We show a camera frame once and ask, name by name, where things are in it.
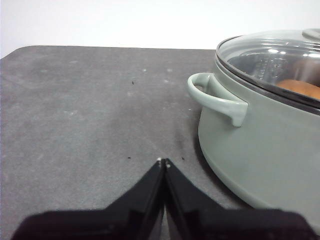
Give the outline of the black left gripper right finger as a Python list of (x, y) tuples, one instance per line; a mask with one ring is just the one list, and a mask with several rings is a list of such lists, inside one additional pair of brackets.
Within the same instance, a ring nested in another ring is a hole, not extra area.
[(179, 240), (314, 240), (300, 214), (280, 209), (227, 209), (164, 159), (170, 235)]

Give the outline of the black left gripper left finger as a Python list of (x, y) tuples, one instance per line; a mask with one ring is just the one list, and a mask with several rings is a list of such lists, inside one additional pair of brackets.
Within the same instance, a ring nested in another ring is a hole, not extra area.
[(26, 217), (14, 240), (159, 239), (164, 214), (165, 160), (159, 159), (128, 191), (103, 209), (46, 211)]

